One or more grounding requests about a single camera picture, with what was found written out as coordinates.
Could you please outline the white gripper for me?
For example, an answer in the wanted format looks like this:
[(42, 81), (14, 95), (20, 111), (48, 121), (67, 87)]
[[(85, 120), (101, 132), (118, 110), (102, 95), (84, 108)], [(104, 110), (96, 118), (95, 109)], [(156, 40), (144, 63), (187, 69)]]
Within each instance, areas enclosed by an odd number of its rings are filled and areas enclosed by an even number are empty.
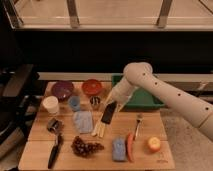
[(117, 101), (116, 112), (120, 112), (124, 105), (131, 99), (136, 87), (132, 85), (125, 77), (123, 77), (108, 94), (104, 105), (107, 106)]

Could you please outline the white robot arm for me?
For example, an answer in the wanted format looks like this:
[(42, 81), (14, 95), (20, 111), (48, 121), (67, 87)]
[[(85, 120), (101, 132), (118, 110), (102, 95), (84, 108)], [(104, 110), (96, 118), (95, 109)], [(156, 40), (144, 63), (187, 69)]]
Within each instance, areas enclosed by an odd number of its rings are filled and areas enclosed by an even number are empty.
[(147, 90), (180, 113), (186, 121), (213, 141), (213, 105), (159, 80), (153, 75), (149, 63), (127, 64), (122, 79), (112, 88), (105, 104), (116, 101), (120, 111), (138, 88)]

